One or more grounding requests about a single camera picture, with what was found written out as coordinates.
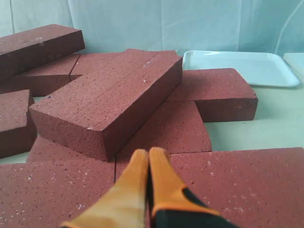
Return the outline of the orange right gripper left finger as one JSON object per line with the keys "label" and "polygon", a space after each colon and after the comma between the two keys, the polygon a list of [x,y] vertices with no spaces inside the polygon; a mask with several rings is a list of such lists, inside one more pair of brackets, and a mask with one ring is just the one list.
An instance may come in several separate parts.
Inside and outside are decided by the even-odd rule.
{"label": "orange right gripper left finger", "polygon": [[94,205],[62,228],[143,228],[149,158],[137,149],[114,186]]}

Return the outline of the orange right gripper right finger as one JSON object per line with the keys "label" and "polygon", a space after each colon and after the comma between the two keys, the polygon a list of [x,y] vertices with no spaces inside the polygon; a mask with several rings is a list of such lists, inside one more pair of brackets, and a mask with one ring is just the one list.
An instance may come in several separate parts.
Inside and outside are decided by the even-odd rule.
{"label": "orange right gripper right finger", "polygon": [[149,162],[153,187],[152,221],[156,228],[208,227],[220,213],[204,206],[189,190],[172,167],[167,151],[152,147]]}

